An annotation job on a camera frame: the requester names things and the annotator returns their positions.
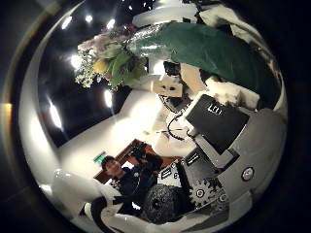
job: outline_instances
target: mechanical part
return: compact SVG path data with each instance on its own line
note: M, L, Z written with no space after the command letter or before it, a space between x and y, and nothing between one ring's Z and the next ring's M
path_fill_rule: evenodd
M181 165L190 185L206 178L214 179L220 174L220 171L200 148L187 155Z
M188 210L186 195L180 187L156 184L146 196L144 212L154 224L174 221Z
M211 202L215 196L214 187L208 181L196 182L190 190L190 200L195 207L201 207Z
M157 183L162 183L165 185L172 185L182 187L180 176L177 170L176 163L178 160L175 160L171 163L170 166L167 166L162 171L159 172L157 176Z
M222 202L220 199L211 203L211 207L213 208L212 214L217 214L219 212L223 212L228 210L227 202Z
M242 179L244 182L247 182L247 181L251 180L253 176L254 176L254 169L249 167L249 168L244 170L244 172L242 174Z
M222 194L222 195L220 196L219 200L220 200L221 202L227 201L227 196L226 196L226 194Z

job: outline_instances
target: green fabric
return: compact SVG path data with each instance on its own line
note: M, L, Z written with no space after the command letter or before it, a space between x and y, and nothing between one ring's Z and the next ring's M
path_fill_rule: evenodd
M275 78L259 54L244 41L213 27L163 23L136 33L127 48L136 55L187 63L219 75L259 94L266 107L273 108L280 95Z

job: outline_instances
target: ceiling light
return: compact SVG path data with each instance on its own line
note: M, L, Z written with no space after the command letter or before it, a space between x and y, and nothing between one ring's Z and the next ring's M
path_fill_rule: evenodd
M107 23L107 29L111 29L114 27L116 20L114 18L110 19Z
M75 54L71 56L70 63L75 69L79 69L82 64L82 59Z
M64 22L61 24L61 29L65 29L68 25L69 25L69 23L71 22L71 20L72 20L72 17L67 17L65 20L64 20Z
M111 93L110 90L105 90L104 92L104 99L105 99L105 104L108 108L113 107L113 94Z
M61 128L61 120L58 114L58 110L56 106L52 103L50 104L50 114L51 114L52 122L54 123L54 125L58 128Z
M91 22L93 20L93 17L88 15L86 16L86 22Z

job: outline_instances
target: cable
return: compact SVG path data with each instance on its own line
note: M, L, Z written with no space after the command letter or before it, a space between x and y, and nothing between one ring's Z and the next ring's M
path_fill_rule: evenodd
M179 115L176 115L174 118L171 119L171 121L170 121L170 122L168 123L168 125L167 125L167 131L168 131L169 135L172 136L173 138L175 138L175 139L177 139L177 140L180 140L180 141L184 141L184 140L185 140L184 138L174 135L174 134L171 132L171 130L170 130L171 123L172 123L174 120L176 120L176 119L178 119L179 117L181 117L181 116L182 116L182 114L179 114Z

